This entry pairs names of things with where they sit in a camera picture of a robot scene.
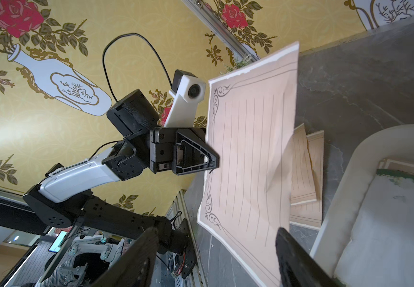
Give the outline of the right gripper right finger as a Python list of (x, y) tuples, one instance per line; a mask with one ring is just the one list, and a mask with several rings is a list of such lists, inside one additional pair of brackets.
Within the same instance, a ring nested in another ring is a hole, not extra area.
[(283, 287), (338, 287), (286, 229), (278, 229), (275, 246)]

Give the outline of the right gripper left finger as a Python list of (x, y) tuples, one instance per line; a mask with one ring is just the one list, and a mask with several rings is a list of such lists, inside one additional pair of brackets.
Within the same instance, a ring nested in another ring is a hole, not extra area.
[(117, 263), (93, 283), (93, 286), (149, 287), (158, 247), (158, 230), (147, 229)]

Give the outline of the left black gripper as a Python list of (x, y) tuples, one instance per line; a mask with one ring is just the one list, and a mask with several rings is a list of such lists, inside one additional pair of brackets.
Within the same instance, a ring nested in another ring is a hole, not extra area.
[(149, 135), (149, 169), (153, 173), (172, 170), (176, 175), (187, 175), (220, 165), (220, 156), (205, 142), (206, 129), (157, 127)]

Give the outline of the brown lined stationery paper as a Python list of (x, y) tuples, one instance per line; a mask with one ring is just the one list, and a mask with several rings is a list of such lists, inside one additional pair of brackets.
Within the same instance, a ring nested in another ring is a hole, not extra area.
[(316, 190), (304, 124), (295, 128), (290, 144), (293, 153), (291, 206), (314, 202)]

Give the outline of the white oval storage box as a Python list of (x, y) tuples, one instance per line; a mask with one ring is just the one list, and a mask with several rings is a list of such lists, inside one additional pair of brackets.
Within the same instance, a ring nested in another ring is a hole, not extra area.
[(354, 151), (310, 253), (334, 281), (337, 263), (379, 169), (414, 174), (414, 124), (377, 132)]

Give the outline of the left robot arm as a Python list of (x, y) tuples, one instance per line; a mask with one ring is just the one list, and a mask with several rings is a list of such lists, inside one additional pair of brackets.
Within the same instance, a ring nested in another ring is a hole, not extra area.
[(23, 197), (25, 212), (48, 227), (85, 226), (128, 239), (146, 230), (158, 232), (159, 252), (173, 252), (183, 261), (178, 272), (186, 277), (196, 264), (196, 251), (187, 220), (180, 228), (162, 216), (140, 215), (106, 203), (92, 189), (127, 181), (145, 170), (188, 175), (219, 166), (218, 154), (205, 142), (205, 130), (193, 123), (205, 90), (198, 84), (170, 91), (173, 104), (164, 126), (152, 104), (135, 90), (116, 102), (107, 118), (123, 139), (107, 144), (89, 159), (65, 167), (53, 166)]

